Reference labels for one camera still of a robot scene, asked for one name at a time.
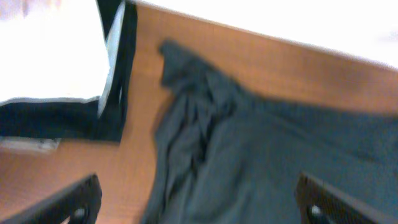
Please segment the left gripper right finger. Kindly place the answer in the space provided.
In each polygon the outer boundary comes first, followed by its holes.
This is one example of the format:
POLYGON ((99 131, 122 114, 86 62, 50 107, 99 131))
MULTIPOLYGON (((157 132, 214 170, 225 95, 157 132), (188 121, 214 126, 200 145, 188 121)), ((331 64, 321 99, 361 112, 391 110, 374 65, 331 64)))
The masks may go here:
POLYGON ((397 218, 304 172, 300 174, 294 195, 304 224, 397 223, 397 218))

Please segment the dark green Nike t-shirt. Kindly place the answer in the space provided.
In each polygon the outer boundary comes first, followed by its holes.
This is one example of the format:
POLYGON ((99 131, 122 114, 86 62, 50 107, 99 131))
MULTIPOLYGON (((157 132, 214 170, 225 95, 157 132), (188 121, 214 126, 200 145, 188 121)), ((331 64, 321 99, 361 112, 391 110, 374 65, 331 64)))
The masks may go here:
POLYGON ((397 117, 265 99, 172 40, 142 223, 298 223, 308 172, 397 215, 397 117))

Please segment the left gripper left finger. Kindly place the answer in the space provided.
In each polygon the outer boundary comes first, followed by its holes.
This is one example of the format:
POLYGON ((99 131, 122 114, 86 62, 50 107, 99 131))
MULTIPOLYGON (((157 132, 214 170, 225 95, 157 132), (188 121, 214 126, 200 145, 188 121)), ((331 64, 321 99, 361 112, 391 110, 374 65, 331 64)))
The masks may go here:
POLYGON ((94 224, 101 199, 98 176, 90 174, 1 223, 94 224))

